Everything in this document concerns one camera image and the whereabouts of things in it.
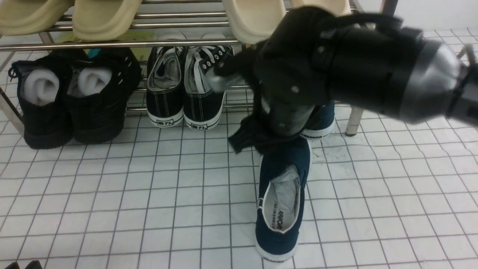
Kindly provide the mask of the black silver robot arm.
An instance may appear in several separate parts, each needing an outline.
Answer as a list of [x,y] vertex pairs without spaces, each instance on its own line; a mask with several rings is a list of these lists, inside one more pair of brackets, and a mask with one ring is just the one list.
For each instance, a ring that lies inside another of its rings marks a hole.
[[224,93],[238,80],[254,92],[253,112],[229,138],[235,152],[305,134],[315,108],[332,101],[420,124],[444,116],[477,127],[477,64],[444,43],[380,13],[336,17],[293,9],[269,39],[222,60],[205,77]]

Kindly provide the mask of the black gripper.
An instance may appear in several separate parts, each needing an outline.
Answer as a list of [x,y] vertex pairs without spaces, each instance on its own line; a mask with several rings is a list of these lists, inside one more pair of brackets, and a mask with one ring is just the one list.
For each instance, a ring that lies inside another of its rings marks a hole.
[[225,92],[240,81],[258,97],[253,113],[229,136],[238,154],[255,148],[266,154],[298,138],[316,106],[333,99],[325,92],[325,75],[314,69],[313,56],[320,41],[320,24],[338,16],[315,6],[296,7],[282,18],[258,51],[245,50],[208,70],[214,92]]

